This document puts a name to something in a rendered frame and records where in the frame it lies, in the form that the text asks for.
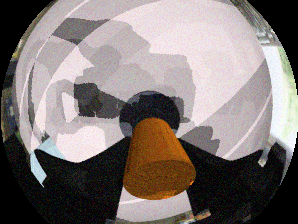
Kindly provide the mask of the orange knob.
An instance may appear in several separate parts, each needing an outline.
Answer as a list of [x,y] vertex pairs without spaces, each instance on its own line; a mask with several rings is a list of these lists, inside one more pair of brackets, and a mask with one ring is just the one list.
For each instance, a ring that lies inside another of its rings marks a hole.
[[122,179],[126,192],[144,200],[164,200],[193,184],[196,168],[174,135],[157,117],[136,125]]

